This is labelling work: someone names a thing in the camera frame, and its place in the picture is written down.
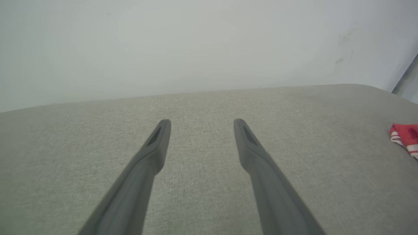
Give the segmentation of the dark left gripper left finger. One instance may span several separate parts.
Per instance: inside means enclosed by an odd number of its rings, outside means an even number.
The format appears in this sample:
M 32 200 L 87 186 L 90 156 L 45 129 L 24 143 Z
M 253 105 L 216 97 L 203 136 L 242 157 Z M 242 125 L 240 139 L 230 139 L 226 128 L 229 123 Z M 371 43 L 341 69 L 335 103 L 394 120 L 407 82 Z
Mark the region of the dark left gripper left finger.
M 141 235 L 155 176 L 162 170 L 171 122 L 161 120 L 96 206 L 80 235 Z

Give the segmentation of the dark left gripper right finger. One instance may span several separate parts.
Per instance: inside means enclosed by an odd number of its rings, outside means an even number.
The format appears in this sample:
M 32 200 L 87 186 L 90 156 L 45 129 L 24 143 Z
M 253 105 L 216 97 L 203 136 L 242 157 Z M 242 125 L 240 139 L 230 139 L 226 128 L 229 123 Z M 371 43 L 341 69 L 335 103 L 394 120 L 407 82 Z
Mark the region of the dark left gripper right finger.
M 240 163 L 250 175 L 264 235 L 324 235 L 325 231 L 243 119 L 234 120 Z

